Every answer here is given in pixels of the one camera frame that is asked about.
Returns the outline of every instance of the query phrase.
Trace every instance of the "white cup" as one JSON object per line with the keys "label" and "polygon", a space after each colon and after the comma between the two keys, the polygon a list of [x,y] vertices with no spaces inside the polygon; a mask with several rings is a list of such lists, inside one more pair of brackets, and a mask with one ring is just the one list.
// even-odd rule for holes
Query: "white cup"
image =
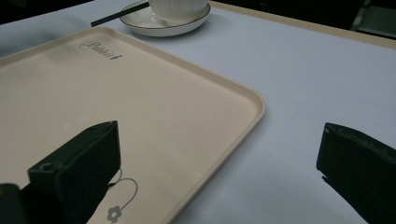
{"label": "white cup", "polygon": [[207,0],[148,0],[151,10],[169,25],[181,25],[196,20]]}

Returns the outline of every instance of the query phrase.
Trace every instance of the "chopsticks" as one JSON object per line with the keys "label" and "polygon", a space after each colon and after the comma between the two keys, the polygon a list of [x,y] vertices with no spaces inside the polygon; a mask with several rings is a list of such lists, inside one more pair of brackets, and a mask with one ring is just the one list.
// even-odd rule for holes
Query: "chopsticks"
{"label": "chopsticks", "polygon": [[140,9],[145,8],[145,7],[149,7],[149,2],[146,1],[143,4],[139,4],[139,5],[135,6],[135,7],[127,8],[127,9],[121,11],[121,12],[117,12],[117,13],[115,13],[113,15],[104,17],[104,18],[102,18],[100,20],[93,21],[93,22],[91,22],[91,27],[100,25],[100,24],[108,22],[108,21],[115,20],[116,18],[119,18],[119,17],[125,16],[125,15],[128,15],[130,13],[136,12],[136,11],[138,11]]}

